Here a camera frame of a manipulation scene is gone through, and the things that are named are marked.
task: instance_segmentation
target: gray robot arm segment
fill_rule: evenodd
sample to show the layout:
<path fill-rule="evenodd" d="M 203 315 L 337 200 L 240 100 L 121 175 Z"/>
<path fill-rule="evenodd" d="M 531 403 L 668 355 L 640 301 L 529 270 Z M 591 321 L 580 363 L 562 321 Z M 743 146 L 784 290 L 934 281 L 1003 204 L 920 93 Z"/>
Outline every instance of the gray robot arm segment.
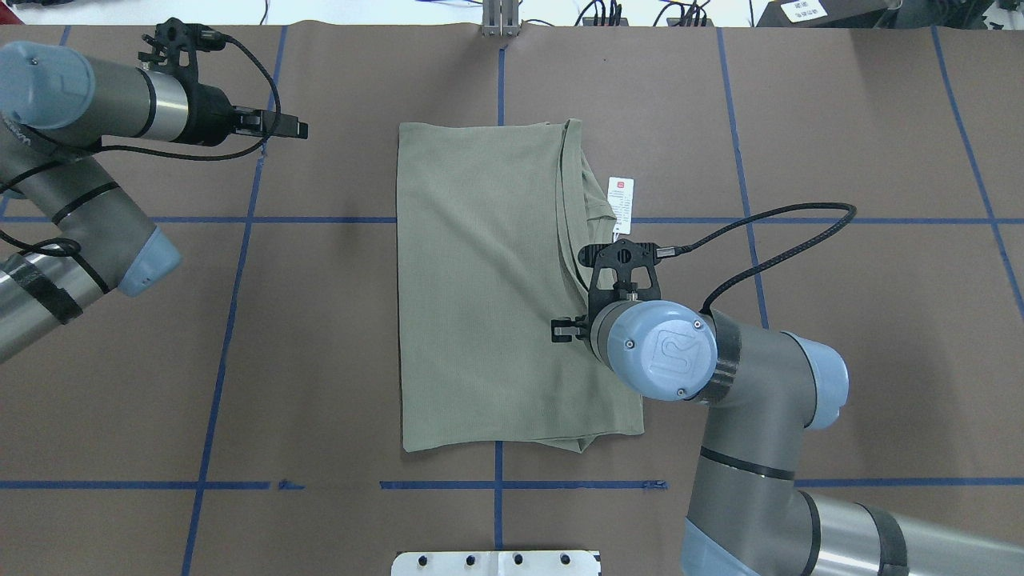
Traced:
<path fill-rule="evenodd" d="M 831 348 L 718 311 L 698 316 L 666 301 L 612 306 L 590 331 L 597 357 L 648 398 L 709 408 L 685 523 L 687 576 L 1024 571 L 1020 546 L 795 488 L 804 429 L 830 424 L 846 402 L 846 367 Z M 708 327 L 713 343 L 695 336 Z"/>
<path fill-rule="evenodd" d="M 51 159 L 0 126 L 0 180 Z M 0 362 L 67 324 L 102 294 L 136 295 L 180 262 L 160 229 L 92 158 L 40 172 L 17 184 L 81 251 L 73 257 L 15 254 L 0 272 Z"/>

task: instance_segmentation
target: white label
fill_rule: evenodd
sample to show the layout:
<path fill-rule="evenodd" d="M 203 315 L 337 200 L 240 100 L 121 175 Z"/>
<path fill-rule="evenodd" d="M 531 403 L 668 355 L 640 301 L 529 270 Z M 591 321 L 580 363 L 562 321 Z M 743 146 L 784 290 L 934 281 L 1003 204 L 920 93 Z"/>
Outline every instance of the white label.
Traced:
<path fill-rule="evenodd" d="M 615 212 L 615 239 L 633 227 L 633 178 L 608 178 L 608 204 Z"/>
<path fill-rule="evenodd" d="M 780 7 L 785 12 L 785 17 L 790 18 L 790 22 L 793 23 L 812 20 L 828 15 L 828 12 L 821 7 L 821 2 L 818 2 L 818 0 L 799 0 L 782 4 Z"/>

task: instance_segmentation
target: wire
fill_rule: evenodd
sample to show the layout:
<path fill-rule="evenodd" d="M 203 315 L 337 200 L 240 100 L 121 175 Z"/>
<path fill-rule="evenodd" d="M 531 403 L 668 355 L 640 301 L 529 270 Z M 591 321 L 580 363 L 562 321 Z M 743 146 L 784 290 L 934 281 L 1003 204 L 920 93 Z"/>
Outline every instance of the wire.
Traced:
<path fill-rule="evenodd" d="M 266 79 L 267 83 L 270 84 L 270 93 L 273 95 L 273 108 L 274 108 L 273 122 L 270 124 L 270 129 L 267 131 L 267 133 L 264 134 L 263 137 L 261 137 L 258 142 L 256 142 L 255 145 L 253 145 L 253 146 L 251 146 L 251 147 L 249 147 L 249 148 L 247 148 L 247 149 L 245 149 L 243 151 L 236 152 L 233 154 L 225 154 L 225 155 L 221 155 L 221 156 L 193 156 L 193 155 L 188 155 L 188 154 L 173 154 L 173 153 L 168 153 L 168 152 L 162 152 L 162 151 L 159 151 L 159 150 L 150 150 L 150 149 L 145 149 L 145 148 L 136 148 L 136 147 L 132 147 L 132 146 L 104 146 L 104 147 L 99 147 L 95 151 L 95 154 L 100 154 L 100 153 L 103 153 L 103 152 L 112 152 L 112 151 L 121 151 L 121 152 L 134 152 L 134 153 L 137 153 L 137 154 L 145 154 L 145 155 L 148 155 L 148 156 L 158 156 L 158 157 L 161 157 L 161 158 L 172 158 L 172 159 L 176 159 L 176 160 L 194 160 L 194 161 L 201 161 L 201 162 L 216 162 L 216 161 L 220 161 L 220 160 L 233 160 L 236 158 L 242 158 L 243 156 L 246 156 L 248 154 L 251 154 L 251 153 L 259 150 L 263 145 L 265 145 L 266 141 L 268 139 L 270 139 L 270 136 L 272 136 L 273 133 L 278 130 L 278 126 L 281 124 L 281 94 L 278 92 L 278 85 L 273 81 L 273 77 L 270 76 L 270 73 L 268 73 L 266 71 L 266 69 L 263 67 L 262 64 L 260 64 L 259 58 L 257 58 L 251 51 L 249 51 L 249 49 L 246 48 L 245 45 L 242 42 L 240 42 L 239 40 L 237 40 L 233 37 L 228 36 L 226 34 L 223 35 L 223 39 L 224 39 L 224 42 L 226 42 L 228 44 L 233 44 L 240 50 L 242 50 L 242 52 L 254 65 L 256 65 L 256 68 L 259 69 L 260 74 L 263 75 L 263 78 Z M 47 162 L 46 164 L 41 164 L 39 166 L 36 166 L 35 168 L 32 168 L 31 170 L 26 170 L 25 172 L 22 172 L 17 176 L 14 176 L 10 181 L 7 181 L 5 183 L 4 182 L 0 182 L 0 194 L 3 194 L 4 192 L 6 192 L 8 190 L 13 190 L 15 186 L 17 186 L 18 183 L 27 180 L 28 178 L 31 178 L 32 176 L 35 176 L 36 174 L 39 174 L 40 172 L 45 172 L 46 170 L 50 170 L 52 168 L 56 168 L 57 166 L 63 166 L 63 164 L 60 163 L 60 162 L 56 162 L 56 161 Z M 76 241 L 74 241 L 74 240 L 72 240 L 70 238 L 52 238 L 50 240 L 44 240 L 44 241 L 38 242 L 36 244 L 28 244 L 26 242 L 22 242 L 20 240 L 17 240 L 16 238 L 11 237 L 10 235 L 8 235 L 5 232 L 3 232 L 2 230 L 0 230 L 0 240 L 2 240 L 4 242 L 6 242 L 6 243 L 8 243 L 8 244 L 10 244 L 12 246 L 14 246 L 15 248 L 18 248 L 19 250 L 23 250 L 25 252 L 31 252 L 31 253 L 35 253 L 35 254 L 42 254 L 42 255 L 45 255 L 45 256 L 73 257 L 73 256 L 78 255 L 81 252 L 81 250 L 82 250 L 82 246 L 78 242 L 76 242 Z M 48 245 L 56 245 L 59 248 L 58 249 L 44 248 L 44 246 L 48 246 Z"/>
<path fill-rule="evenodd" d="M 961 25 L 961 28 L 965 30 L 967 29 L 967 25 L 971 20 L 971 14 L 974 12 L 974 8 L 977 5 L 978 5 L 978 0 L 971 1 L 971 5 L 968 6 L 968 9 L 964 11 L 964 24 Z"/>
<path fill-rule="evenodd" d="M 604 0 L 591 0 L 589 4 L 587 4 L 586 6 L 583 7 L 582 10 L 580 10 L 580 17 L 577 18 L 575 24 L 573 24 L 572 26 L 580 26 L 580 23 L 583 22 L 583 15 L 585 13 L 587 13 L 587 10 L 589 10 L 591 6 L 594 6 L 594 25 L 596 26 L 597 25 L 597 15 L 598 15 L 598 12 L 597 12 L 597 5 L 598 4 L 601 5 L 601 10 L 604 10 Z"/>
<path fill-rule="evenodd" d="M 705 299 L 703 305 L 700 307 L 700 314 L 711 314 L 712 303 L 714 303 L 715 300 L 718 299 L 718 297 L 721 296 L 723 293 L 725 293 L 725 291 L 728 290 L 729 288 L 732 288 L 733 286 L 739 284 L 740 282 L 746 280 L 748 278 L 757 274 L 761 274 L 762 272 L 774 266 L 775 264 L 783 262 L 796 256 L 797 254 L 800 254 L 805 250 L 813 248 L 814 246 L 824 242 L 831 236 L 836 235 L 836 233 L 843 230 L 843 228 L 845 228 L 846 224 L 850 223 L 850 221 L 853 220 L 854 216 L 857 215 L 857 207 L 853 206 L 852 204 L 846 204 L 843 202 L 806 202 L 803 204 L 792 204 L 790 206 L 782 206 L 781 208 L 775 208 L 774 210 L 768 210 L 767 212 L 761 212 L 759 214 L 754 214 L 753 216 L 746 216 L 745 218 L 736 220 L 731 224 L 722 227 L 719 230 L 711 233 L 710 235 L 701 238 L 700 240 L 697 240 L 693 244 L 688 244 L 686 246 L 671 246 L 671 248 L 674 249 L 673 250 L 674 253 L 671 256 L 665 256 L 665 257 L 674 257 L 680 254 L 686 254 L 692 252 L 693 250 L 696 250 L 697 248 L 703 246 L 705 244 L 711 242 L 712 240 L 715 240 L 719 236 L 722 236 L 723 234 L 731 230 L 735 230 L 739 227 L 746 225 L 751 222 L 767 218 L 769 216 L 774 216 L 775 214 L 782 214 L 785 212 L 796 212 L 799 210 L 846 210 L 846 214 L 842 218 L 840 218 L 836 223 L 828 227 L 827 230 L 815 236 L 814 238 L 811 238 L 810 240 L 802 244 L 794 246 L 793 248 L 790 248 L 785 252 L 782 252 L 777 256 L 773 256 L 756 266 L 749 268 L 743 272 L 737 274 L 736 276 L 733 276 L 729 280 L 726 280 L 725 282 L 720 284 L 719 287 L 715 288 L 715 290 L 708 295 L 708 298 Z"/>
<path fill-rule="evenodd" d="M 22 250 L 24 253 L 42 254 L 57 258 L 73 258 L 82 252 L 82 245 L 70 238 L 51 238 L 35 244 L 27 244 L 0 230 L 0 240 Z"/>
<path fill-rule="evenodd" d="M 96 152 L 97 153 L 115 152 L 115 151 L 134 152 L 137 154 L 145 154 L 148 156 L 157 156 L 160 158 L 171 158 L 173 160 L 191 160 L 194 162 L 219 162 L 221 160 L 234 160 L 236 158 L 242 158 L 243 156 L 248 156 L 249 154 L 256 152 L 263 145 L 265 145 L 266 141 L 270 139 L 270 136 L 273 135 L 273 132 L 276 131 L 278 126 L 281 124 L 281 94 L 278 93 L 278 85 L 276 83 L 274 83 L 273 77 L 270 76 L 270 73 L 267 72 L 265 68 L 263 68 L 263 65 L 260 64 L 259 59 L 255 55 L 253 55 L 253 53 L 250 52 L 249 49 L 242 44 L 242 42 L 239 42 L 233 37 L 228 36 L 226 34 L 223 35 L 223 39 L 224 42 L 227 42 L 228 44 L 233 44 L 240 50 L 242 50 L 242 52 L 246 56 L 248 56 L 249 59 L 254 65 L 256 65 L 256 68 L 259 69 L 260 74 L 263 75 L 263 78 L 265 78 L 267 83 L 270 85 L 270 93 L 273 95 L 273 111 L 274 111 L 273 122 L 270 124 L 270 129 L 267 131 L 267 133 L 264 134 L 263 137 L 261 137 L 258 142 L 254 143 L 253 146 L 245 150 L 220 156 L 195 156 L 191 154 L 175 154 L 172 152 L 163 152 L 159 150 L 151 150 L 147 148 L 138 148 L 134 146 L 121 146 L 121 145 L 99 147 L 96 150 Z"/>
<path fill-rule="evenodd" d="M 666 10 L 673 6 L 679 6 L 679 22 L 676 26 L 683 26 L 683 22 L 687 20 L 690 15 L 694 13 L 694 9 L 697 10 L 696 13 L 699 13 L 698 11 L 702 9 L 702 7 L 697 5 L 696 2 L 692 4 L 686 4 L 684 2 L 667 2 L 665 6 L 662 7 L 662 11 L 657 13 L 657 17 L 654 18 L 654 24 L 650 25 L 651 28 L 657 26 L 657 23 L 662 22 L 662 15 L 665 14 Z"/>

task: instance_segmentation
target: silver metal cylinder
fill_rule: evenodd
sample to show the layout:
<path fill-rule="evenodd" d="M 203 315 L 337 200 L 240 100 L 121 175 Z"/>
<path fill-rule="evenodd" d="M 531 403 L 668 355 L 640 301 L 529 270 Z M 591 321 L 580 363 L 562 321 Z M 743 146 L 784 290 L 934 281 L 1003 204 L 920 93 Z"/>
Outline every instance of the silver metal cylinder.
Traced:
<path fill-rule="evenodd" d="M 43 133 L 72 147 L 89 147 L 103 135 L 138 137 L 152 113 L 146 77 L 137 68 L 88 56 L 86 59 L 96 78 L 92 104 L 71 125 Z"/>
<path fill-rule="evenodd" d="M 171 141 L 181 135 L 188 123 L 188 95 L 173 76 L 142 71 L 153 86 L 152 123 L 138 134 L 140 138 Z"/>
<path fill-rule="evenodd" d="M 910 576 L 1020 576 L 1024 547 L 893 515 L 906 539 Z"/>
<path fill-rule="evenodd" d="M 618 300 L 604 306 L 594 318 L 594 325 L 590 327 L 590 349 L 608 368 L 611 368 L 607 354 L 608 333 L 624 312 L 639 303 L 636 300 Z"/>
<path fill-rule="evenodd" d="M 32 262 L 57 288 L 84 308 L 103 295 L 96 283 L 73 258 L 29 254 Z M 0 363 L 46 335 L 60 323 L 10 276 L 0 272 Z"/>
<path fill-rule="evenodd" d="M 879 532 L 863 507 L 814 496 L 821 518 L 821 549 L 812 576 L 878 576 Z"/>
<path fill-rule="evenodd" d="M 814 495 L 821 519 L 821 548 L 812 576 L 876 576 L 882 564 L 878 527 L 870 513 Z M 1020 576 L 1024 547 L 901 515 L 891 515 L 906 543 L 910 576 Z"/>

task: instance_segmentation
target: folded t-shirt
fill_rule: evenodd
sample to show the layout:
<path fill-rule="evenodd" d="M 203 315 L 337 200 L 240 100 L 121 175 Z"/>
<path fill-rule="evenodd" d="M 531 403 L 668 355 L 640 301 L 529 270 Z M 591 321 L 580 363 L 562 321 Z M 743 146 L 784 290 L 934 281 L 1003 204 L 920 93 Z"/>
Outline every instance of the folded t-shirt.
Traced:
<path fill-rule="evenodd" d="M 582 452 L 643 433 L 641 397 L 551 320 L 587 311 L 590 269 L 614 213 L 582 123 L 402 124 L 398 308 L 407 451 L 529 441 Z"/>

